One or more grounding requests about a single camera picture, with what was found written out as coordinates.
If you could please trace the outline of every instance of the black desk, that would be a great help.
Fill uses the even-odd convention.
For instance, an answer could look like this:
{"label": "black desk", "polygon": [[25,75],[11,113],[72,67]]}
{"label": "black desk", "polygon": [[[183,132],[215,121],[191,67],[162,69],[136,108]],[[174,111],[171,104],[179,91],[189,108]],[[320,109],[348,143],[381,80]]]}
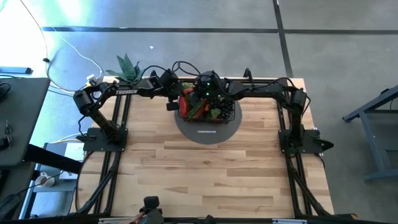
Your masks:
{"label": "black desk", "polygon": [[11,85],[10,91],[0,101],[0,136],[4,134],[6,120],[12,129],[12,148],[0,151],[0,166],[14,166],[25,156],[50,80],[3,78],[0,82]]}
{"label": "black desk", "polygon": [[50,85],[48,78],[3,78],[10,91],[0,101],[0,136],[6,120],[12,129],[11,148],[0,151],[0,169],[31,161],[78,173],[81,163],[29,144]]}
{"label": "black desk", "polygon": [[[11,147],[0,151],[0,169],[8,170],[0,200],[16,194],[35,179],[35,163],[78,173],[81,162],[29,144],[39,117],[50,80],[48,78],[0,78],[11,85],[10,91],[0,100],[0,136],[4,134],[6,120],[12,129]],[[13,219],[17,219],[26,192],[21,193]]]}

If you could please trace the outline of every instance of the wooden table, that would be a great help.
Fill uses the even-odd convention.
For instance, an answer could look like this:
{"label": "wooden table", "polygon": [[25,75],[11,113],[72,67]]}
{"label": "wooden table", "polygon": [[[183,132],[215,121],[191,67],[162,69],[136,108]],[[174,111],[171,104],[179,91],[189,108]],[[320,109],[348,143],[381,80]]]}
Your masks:
{"label": "wooden table", "polygon": [[[298,88],[305,88],[302,79],[293,81]],[[110,98],[101,109],[108,119],[115,99]],[[119,167],[112,216],[137,214],[143,198],[152,195],[159,196],[165,217],[294,216],[286,163],[277,137],[280,127],[275,100],[239,101],[243,111],[239,130],[229,140],[214,145],[187,139],[175,124],[174,112],[166,110],[166,102],[161,97],[132,97],[128,143]],[[310,108],[303,124],[306,129],[313,128]],[[83,168],[78,186],[80,206],[98,185],[103,157],[103,152],[93,153]],[[308,187],[333,213],[321,160],[303,154],[303,164]],[[302,193],[297,188],[304,212]],[[102,208],[107,192],[105,189]]]}

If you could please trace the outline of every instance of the white cable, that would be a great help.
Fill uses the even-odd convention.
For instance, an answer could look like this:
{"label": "white cable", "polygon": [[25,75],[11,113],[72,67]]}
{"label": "white cable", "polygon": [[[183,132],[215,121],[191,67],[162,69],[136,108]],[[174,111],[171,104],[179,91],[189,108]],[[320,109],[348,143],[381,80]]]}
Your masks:
{"label": "white cable", "polygon": [[[56,33],[58,33],[58,31],[57,31],[54,27],[51,27],[51,28],[52,28]],[[61,34],[58,34],[58,35],[61,37],[61,39],[62,39],[63,41],[65,41],[67,44],[69,44],[69,46],[71,46],[73,49],[75,49],[76,53],[77,53],[79,56],[81,56],[82,58],[84,58],[84,59],[86,59],[86,60],[89,60],[89,61],[93,62],[93,64],[95,64],[95,65],[99,68],[99,76],[96,77],[97,79],[103,77],[104,71],[102,70],[101,66],[99,66],[93,59],[90,59],[90,58],[88,58],[88,57],[83,56],[71,43],[69,43],[67,40],[65,40],[65,39],[62,37]]]}
{"label": "white cable", "polygon": [[[29,15],[31,16],[31,18],[33,19],[33,21],[36,23],[37,27],[39,28],[39,31],[41,32],[42,37],[43,37],[43,40],[44,40],[44,45],[45,45],[45,58],[48,58],[48,57],[49,57],[49,55],[48,55],[49,50],[48,50],[48,48],[47,48],[47,41],[46,41],[46,39],[45,39],[44,33],[43,33],[43,31],[42,31],[42,29],[41,29],[39,23],[36,21],[35,17],[32,15],[32,13],[31,13],[31,12],[29,11],[29,9],[26,7],[26,5],[24,4],[24,2],[23,2],[22,0],[19,0],[19,1],[20,1],[20,2],[22,3],[22,5],[25,7],[26,11],[29,13]],[[77,54],[78,54],[79,56],[81,56],[81,57],[83,57],[84,59],[87,59],[87,60],[93,62],[93,63],[99,68],[99,77],[98,77],[98,78],[103,77],[104,73],[103,73],[102,68],[101,68],[94,60],[82,56],[82,54],[79,53],[79,51],[77,51],[77,49],[76,49],[71,43],[67,42],[61,35],[60,35],[60,37],[62,38],[63,41],[65,41],[68,45],[70,45],[73,49],[75,49],[75,51],[77,52]],[[67,90],[67,89],[65,89],[65,88],[62,88],[62,87],[60,87],[58,84],[56,84],[56,83],[51,79],[50,74],[49,74],[49,68],[50,68],[50,67],[47,68],[47,63],[49,63],[49,62],[46,62],[46,63],[45,63],[45,75],[46,75],[47,78],[51,81],[51,84],[53,84],[53,85],[50,85],[50,86],[52,86],[52,87],[54,87],[54,88],[58,88],[58,89],[64,91],[65,93],[74,94],[76,90]]]}
{"label": "white cable", "polygon": [[64,138],[59,139],[59,141],[65,140],[65,139],[70,138],[70,137],[77,136],[77,135],[79,135],[79,134],[80,134],[80,133],[71,134],[71,135],[69,135],[69,136],[67,136],[67,137],[64,137]]}

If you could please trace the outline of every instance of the desk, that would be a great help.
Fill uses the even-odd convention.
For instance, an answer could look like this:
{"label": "desk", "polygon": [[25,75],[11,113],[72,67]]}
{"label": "desk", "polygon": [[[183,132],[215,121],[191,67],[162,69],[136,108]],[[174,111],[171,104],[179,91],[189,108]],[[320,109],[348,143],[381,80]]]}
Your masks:
{"label": "desk", "polygon": [[25,156],[50,80],[2,78],[0,82],[11,85],[10,91],[0,101],[0,136],[4,134],[6,120],[12,129],[12,148],[0,151],[0,166],[14,166]]}
{"label": "desk", "polygon": [[[112,82],[113,78],[104,80]],[[305,88],[302,79],[293,81],[298,88]],[[110,98],[101,109],[108,119],[115,99]],[[151,195],[159,196],[165,217],[294,216],[285,158],[279,148],[275,100],[239,101],[243,111],[240,128],[229,140],[214,145],[197,144],[181,134],[174,112],[166,111],[166,102],[161,97],[132,97],[129,137],[119,166],[112,216],[135,215],[143,206],[143,198]],[[303,124],[313,128],[310,109]],[[78,186],[80,206],[98,185],[103,157],[103,152],[94,152],[83,166]],[[309,189],[333,213],[322,162],[314,155],[302,157]],[[299,188],[297,192],[300,208],[305,211]]]}
{"label": "desk", "polygon": [[11,85],[10,91],[0,101],[0,136],[4,133],[6,120],[12,129],[11,147],[0,151],[0,167],[8,169],[24,160],[77,174],[80,170],[80,162],[29,144],[50,80],[48,78],[4,78],[0,79],[0,82]]}

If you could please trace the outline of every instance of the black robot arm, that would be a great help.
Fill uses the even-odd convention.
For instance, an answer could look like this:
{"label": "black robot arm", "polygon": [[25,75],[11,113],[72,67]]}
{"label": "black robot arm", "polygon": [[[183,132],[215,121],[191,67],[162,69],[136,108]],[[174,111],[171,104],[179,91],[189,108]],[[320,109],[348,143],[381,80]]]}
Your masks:
{"label": "black robot arm", "polygon": [[[281,107],[285,108],[290,115],[290,129],[280,133],[280,143],[282,152],[296,153],[303,146],[303,140],[309,136],[318,136],[317,130],[308,130],[310,134],[305,135],[302,125],[302,115],[306,105],[307,94],[303,89],[296,88],[293,83],[291,86],[283,84],[276,79],[266,85],[260,83],[243,83],[238,80],[228,78],[221,79],[214,71],[205,72],[195,79],[184,80],[194,84],[195,94],[200,98],[225,97],[230,100],[240,100],[245,97],[273,98]],[[101,96],[94,101],[94,92],[101,92]],[[76,91],[73,99],[84,116],[91,117],[94,122],[102,129],[108,143],[117,143],[121,140],[121,132],[112,121],[107,120],[99,111],[105,101],[111,96],[117,95],[140,95],[153,98],[164,96],[169,99],[167,110],[177,110],[178,103],[174,102],[179,96],[183,96],[182,81],[171,71],[166,70],[161,77],[155,72],[148,78],[143,78],[139,82],[102,82],[94,86],[86,87]],[[310,145],[315,148],[312,152],[321,152],[333,145],[319,139],[308,139]]]}
{"label": "black robot arm", "polygon": [[[101,96],[94,102],[93,93],[100,92]],[[138,82],[102,82],[94,86],[88,86],[75,92],[73,99],[83,116],[88,116],[102,129],[108,143],[117,143],[120,139],[119,127],[112,121],[107,120],[99,109],[105,101],[112,96],[118,95],[140,95],[153,98],[164,96],[169,98],[167,110],[178,109],[178,103],[173,102],[183,94],[183,88],[178,82],[178,77],[171,70],[166,70],[161,77],[152,72],[148,78],[140,79]]]}

